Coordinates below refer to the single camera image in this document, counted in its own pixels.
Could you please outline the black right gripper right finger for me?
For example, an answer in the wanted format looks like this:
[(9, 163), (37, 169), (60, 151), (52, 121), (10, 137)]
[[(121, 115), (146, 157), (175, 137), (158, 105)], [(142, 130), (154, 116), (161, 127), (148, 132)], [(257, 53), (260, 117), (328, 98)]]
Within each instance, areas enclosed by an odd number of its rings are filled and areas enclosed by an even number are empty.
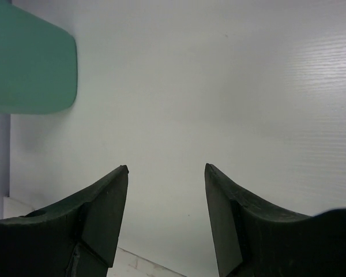
[(212, 164), (205, 190), (220, 276), (346, 276), (346, 208), (299, 214)]

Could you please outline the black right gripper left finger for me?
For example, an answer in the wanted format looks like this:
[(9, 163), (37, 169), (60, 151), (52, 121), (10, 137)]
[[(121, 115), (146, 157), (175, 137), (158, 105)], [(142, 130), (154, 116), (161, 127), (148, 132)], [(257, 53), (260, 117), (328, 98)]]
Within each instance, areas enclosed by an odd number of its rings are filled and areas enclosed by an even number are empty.
[(106, 276), (125, 209), (128, 168), (25, 216), (0, 220), (0, 276)]

